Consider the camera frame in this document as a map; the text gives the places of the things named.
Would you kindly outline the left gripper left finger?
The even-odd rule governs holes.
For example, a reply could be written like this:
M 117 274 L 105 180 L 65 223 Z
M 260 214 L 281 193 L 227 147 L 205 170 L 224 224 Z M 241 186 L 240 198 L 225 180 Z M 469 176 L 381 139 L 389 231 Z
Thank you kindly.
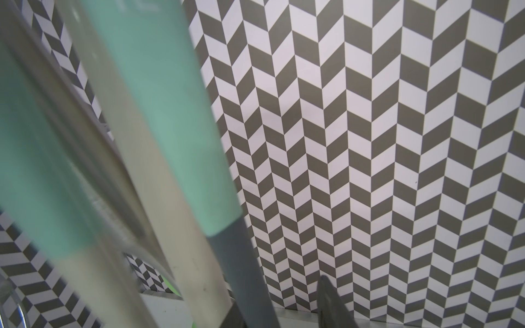
M 233 303 L 231 309 L 228 311 L 220 328 L 246 328 L 246 322 L 236 302 Z

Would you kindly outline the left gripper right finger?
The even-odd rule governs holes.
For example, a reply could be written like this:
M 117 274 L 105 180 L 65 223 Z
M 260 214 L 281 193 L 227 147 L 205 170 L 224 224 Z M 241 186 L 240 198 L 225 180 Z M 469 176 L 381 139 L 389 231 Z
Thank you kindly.
M 358 328 L 327 276 L 321 276 L 317 282 L 317 306 L 320 328 Z

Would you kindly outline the grey spatula mint handle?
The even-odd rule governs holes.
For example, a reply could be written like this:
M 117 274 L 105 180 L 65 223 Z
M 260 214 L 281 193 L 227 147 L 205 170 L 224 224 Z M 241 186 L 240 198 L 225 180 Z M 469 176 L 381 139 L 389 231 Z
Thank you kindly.
M 83 1 L 249 327 L 279 321 L 254 252 L 180 1 Z

